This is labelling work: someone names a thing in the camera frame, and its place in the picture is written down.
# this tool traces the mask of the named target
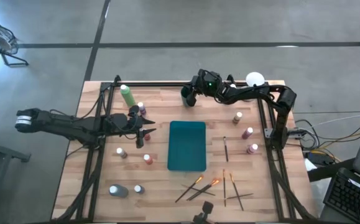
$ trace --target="green bottle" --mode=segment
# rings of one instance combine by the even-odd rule
[[[126,85],[120,86],[120,93],[122,94],[124,101],[126,102],[128,107],[132,107],[136,104],[134,97],[132,97],[130,88]]]

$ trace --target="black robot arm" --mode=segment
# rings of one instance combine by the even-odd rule
[[[78,140],[85,146],[95,146],[98,139],[104,136],[136,135],[137,148],[144,145],[143,137],[156,129],[140,131],[143,124],[154,124],[138,116],[138,106],[133,106],[127,116],[116,113],[109,116],[76,118],[74,116],[55,114],[37,108],[17,112],[16,129],[22,133],[47,133],[64,136],[69,140]]]
[[[232,76],[227,80],[233,82]],[[199,70],[198,75],[192,78],[192,81],[183,87],[183,92],[187,93],[187,103],[194,106],[196,95],[211,96],[217,103],[226,105],[233,104],[238,100],[249,100],[260,98],[267,102],[277,111],[277,122],[270,134],[272,147],[283,149],[285,147],[288,131],[286,128],[287,117],[296,100],[296,93],[284,85],[250,86],[246,88],[233,88],[231,82],[223,82],[220,75],[215,72]],[[274,101],[272,92],[280,93],[277,101]]]

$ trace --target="small bottle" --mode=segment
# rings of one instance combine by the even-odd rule
[[[122,159],[125,159],[127,157],[127,153],[122,148],[117,148],[116,153],[118,153],[120,157],[122,157]]]
[[[246,152],[248,154],[253,154],[258,150],[259,146],[257,144],[253,144],[251,146],[248,147],[248,149],[246,150]]]
[[[147,110],[145,109],[144,104],[142,102],[139,102],[137,105],[140,108],[141,115],[145,116],[145,114],[147,113]]]
[[[152,160],[152,158],[148,154],[144,155],[144,160],[148,165],[151,165],[152,163],[154,163],[154,161]]]
[[[129,190],[119,184],[114,184],[110,186],[109,194],[112,196],[125,198],[129,194]]]
[[[136,185],[134,187],[134,190],[139,194],[143,194],[145,192],[145,188],[143,186],[141,186],[141,185]]]
[[[241,120],[242,118],[242,113],[241,112],[237,112],[234,119],[232,120],[232,122],[234,124],[238,124],[238,122]]]
[[[252,134],[253,134],[253,128],[247,128],[246,131],[243,132],[242,138],[247,139]]]
[[[150,140],[150,134],[144,135],[144,139],[145,139],[145,141],[149,141]]]
[[[132,107],[136,104],[136,101],[134,100],[134,97],[132,96],[132,93],[130,91],[130,88],[126,85],[120,86],[120,93],[122,94],[124,101],[126,102],[128,107]]]

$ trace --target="wooden table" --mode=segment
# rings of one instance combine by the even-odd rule
[[[93,106],[98,97],[100,83],[85,83],[77,116],[83,116]],[[284,81],[269,81],[269,83],[284,84]],[[191,221],[194,215],[201,212],[205,200],[214,204],[213,213],[209,219],[216,222],[277,221],[256,100],[221,105],[216,103],[213,98],[199,96],[195,107],[185,108],[182,105],[179,87],[132,87],[131,90],[136,101],[144,103],[147,110],[146,118],[156,122],[145,128],[157,128],[157,130],[151,133],[150,141],[144,141],[145,145],[141,149],[136,148],[135,140],[128,140],[124,136],[107,138],[95,222]],[[243,117],[238,125],[234,125],[232,118],[237,111],[242,112]],[[128,108],[120,95],[119,88],[116,88],[111,113],[127,112]],[[182,184],[192,184],[201,174],[167,170],[169,124],[176,120],[204,121],[206,123],[207,170],[203,172],[205,178],[195,187],[200,189],[211,182],[213,178],[222,178],[222,171],[225,169],[227,197],[235,196],[228,174],[231,172],[239,194],[253,193],[251,196],[242,198],[244,212],[236,198],[227,200],[227,206],[224,207],[222,182],[209,189],[209,192],[216,196],[202,194],[188,202],[186,198],[195,193],[194,190],[191,190],[178,203],[174,203],[186,189]],[[289,114],[287,126],[290,128],[295,126],[292,113]],[[248,127],[254,129],[254,134],[249,139],[243,140],[241,134]],[[223,136],[227,137],[229,162],[226,162],[225,159]],[[297,144],[298,141],[290,139],[288,143]],[[259,150],[253,155],[246,154],[246,148],[250,144],[259,145]],[[79,147],[79,142],[72,141],[68,153]],[[126,159],[121,159],[116,154],[118,147],[128,153]],[[67,159],[52,218],[59,217],[78,194],[83,178],[86,154],[86,149],[82,149]],[[154,160],[152,165],[144,162],[142,158],[144,154],[152,156]],[[315,215],[315,203],[300,148],[287,146],[284,149],[284,157],[292,191],[307,210]],[[113,184],[127,187],[129,189],[128,197],[110,196],[108,189]],[[135,193],[133,188],[137,184],[145,187],[145,194]],[[281,192],[281,198],[285,213],[288,214],[283,192]],[[85,216],[88,211],[89,199],[90,197],[85,202]]]

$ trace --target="paintbrush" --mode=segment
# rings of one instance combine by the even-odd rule
[[[213,181],[212,181],[210,184],[204,186],[202,189],[200,189],[200,191],[198,191],[197,193],[195,193],[194,195],[192,195],[191,197],[189,197],[187,200],[192,200],[192,199],[196,198],[197,196],[199,196],[200,194],[202,194],[203,192],[205,192],[205,191],[206,191],[207,189],[209,189],[210,187],[218,184],[218,182],[219,182],[219,179],[213,179]]]
[[[240,195],[239,197],[245,197],[245,196],[249,196],[252,194],[246,194],[246,195]],[[233,196],[233,197],[228,197],[227,199],[232,199],[232,198],[237,198],[238,196]]]
[[[223,169],[223,184],[224,184],[224,207],[227,207],[227,198],[225,196],[225,169]]]
[[[243,205],[242,205],[242,202],[241,202],[241,198],[239,197],[238,190],[236,189],[234,177],[232,176],[231,173],[229,173],[229,176],[231,177],[232,184],[234,185],[235,193],[236,193],[236,196],[237,196],[237,198],[238,198],[238,200],[239,200],[239,204],[241,205],[241,209],[242,209],[242,211],[244,211]]]
[[[196,190],[196,191],[200,191],[200,189],[196,189],[196,188],[194,188],[194,187],[191,187],[191,189],[192,189],[192,190]],[[210,195],[212,195],[212,196],[216,196],[215,194],[212,194],[212,193],[209,193],[209,192],[203,192],[203,193],[205,193],[205,194],[210,194]]]
[[[227,150],[227,138],[224,136],[224,150],[225,150],[225,158],[228,162],[228,150]]]
[[[199,178],[196,181],[194,181],[194,183],[191,186],[189,186],[189,188],[184,193],[181,194],[181,196],[175,201],[175,203],[177,203],[178,200],[180,200],[189,190],[191,190],[191,188],[195,186],[195,184],[197,184],[202,178],[203,175],[200,175]]]

